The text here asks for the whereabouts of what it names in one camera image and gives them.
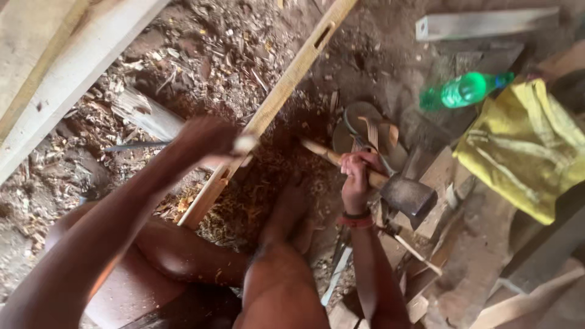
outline foot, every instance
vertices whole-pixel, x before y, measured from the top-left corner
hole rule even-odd
[[[285,241],[309,209],[307,180],[294,173],[280,192],[272,214],[260,234],[260,244]]]

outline dirt floor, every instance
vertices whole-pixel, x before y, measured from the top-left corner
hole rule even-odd
[[[311,33],[331,0],[173,1],[116,59],[28,160],[0,188],[0,303],[43,256],[47,229],[82,198],[100,198],[124,183],[158,153],[148,148],[104,152],[112,145],[156,140],[112,113],[117,93],[133,85],[183,118],[217,115],[245,126]],[[556,30],[456,43],[417,43],[414,23],[426,13],[484,11],[562,5]],[[470,108],[423,113],[424,85],[462,70],[461,53],[480,52],[495,41],[527,50],[517,70],[568,47],[574,39],[577,0],[369,0],[360,1],[339,27],[309,73],[254,151],[251,169],[237,177],[205,217],[200,236],[251,252],[279,187],[293,170],[312,181],[309,214],[317,232],[308,253],[322,294],[332,269],[342,210],[343,176],[299,147],[295,135],[331,144],[342,108],[367,100],[400,129],[407,150],[436,153],[471,123]],[[338,91],[339,108],[330,111]],[[190,173],[155,211],[178,221],[211,172]],[[355,284],[350,262],[329,307]]]

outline yellow cloth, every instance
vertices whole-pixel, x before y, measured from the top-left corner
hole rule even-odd
[[[545,225],[555,220],[556,199],[585,180],[585,135],[541,79],[486,99],[453,156]]]

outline white painted wood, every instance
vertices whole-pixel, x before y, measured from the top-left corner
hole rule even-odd
[[[507,11],[442,13],[417,21],[417,41],[508,35],[559,26],[559,7]]]
[[[103,0],[53,63],[0,148],[0,183],[167,5],[169,0]],[[37,110],[37,104],[43,108]]]

